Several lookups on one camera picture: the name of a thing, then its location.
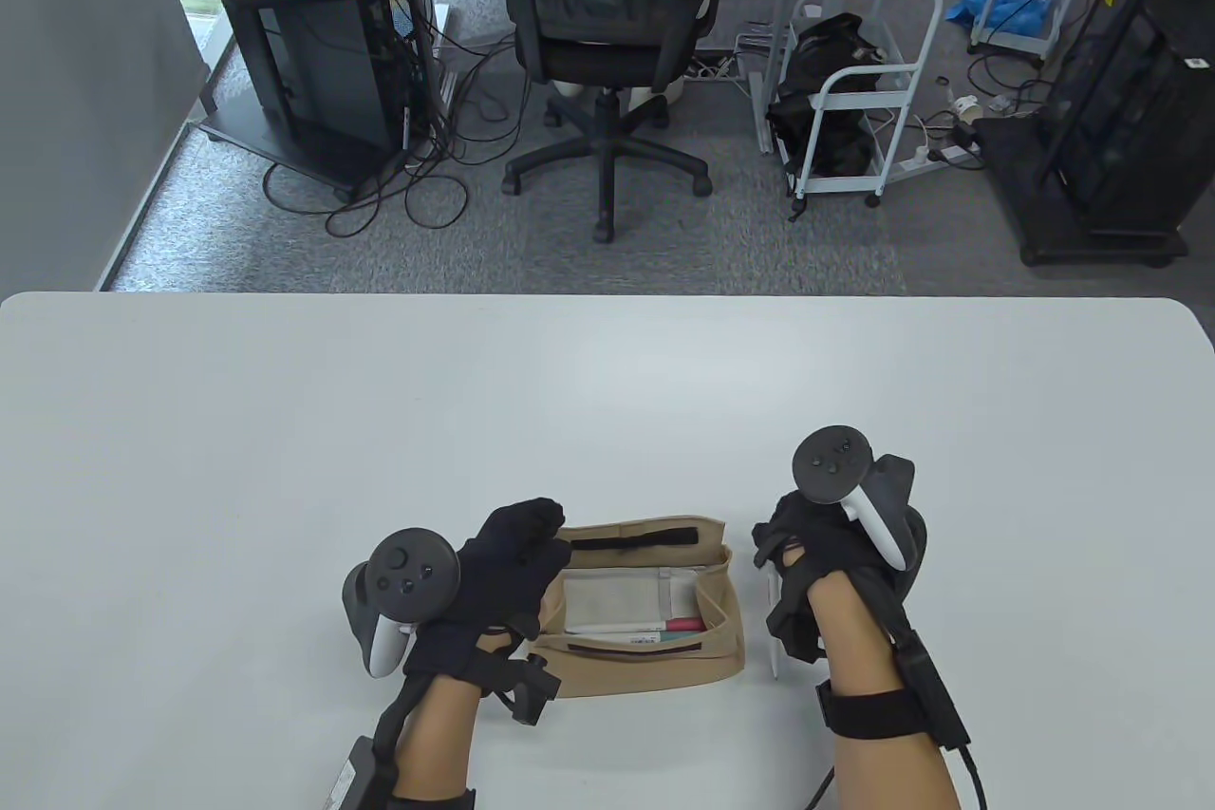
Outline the person's right hand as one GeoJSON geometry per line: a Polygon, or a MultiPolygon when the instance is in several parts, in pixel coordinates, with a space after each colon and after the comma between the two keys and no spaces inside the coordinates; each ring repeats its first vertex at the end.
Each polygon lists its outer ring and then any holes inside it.
{"type": "Polygon", "coordinates": [[[914,506],[908,506],[906,516],[914,555],[902,571],[886,562],[858,520],[846,519],[840,503],[808,502],[797,489],[778,502],[772,519],[755,525],[755,563],[772,563],[780,580],[768,631],[791,658],[812,664],[826,655],[808,597],[810,587],[826,574],[875,574],[898,604],[908,601],[923,563],[927,523],[914,506]]]}

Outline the person's left hand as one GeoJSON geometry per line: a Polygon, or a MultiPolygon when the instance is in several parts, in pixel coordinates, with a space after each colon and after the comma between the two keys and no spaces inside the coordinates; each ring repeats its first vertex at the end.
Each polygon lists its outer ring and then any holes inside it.
{"type": "Polygon", "coordinates": [[[548,498],[499,506],[458,551],[460,583],[437,619],[422,625],[405,675],[451,676],[482,693],[505,693],[522,679],[512,661],[539,634],[544,593],[567,566],[572,548],[558,532],[559,502],[548,498]]]}

